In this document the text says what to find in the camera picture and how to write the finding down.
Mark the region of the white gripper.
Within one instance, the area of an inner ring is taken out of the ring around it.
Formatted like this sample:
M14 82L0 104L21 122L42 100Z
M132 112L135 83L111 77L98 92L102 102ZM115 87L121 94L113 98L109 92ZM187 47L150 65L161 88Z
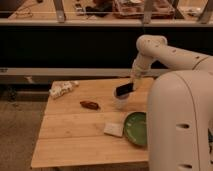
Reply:
M133 83L133 90L136 91L142 83L141 77L149 70L149 59L145 56L137 56L132 64L131 78Z

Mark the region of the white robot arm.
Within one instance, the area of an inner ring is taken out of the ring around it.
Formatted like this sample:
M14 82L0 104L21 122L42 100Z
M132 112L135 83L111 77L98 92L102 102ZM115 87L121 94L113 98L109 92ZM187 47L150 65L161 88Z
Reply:
M170 71L158 77L147 99L150 171L213 171L208 132L213 120L213 56L169 46L163 36L137 39L135 87L154 61Z

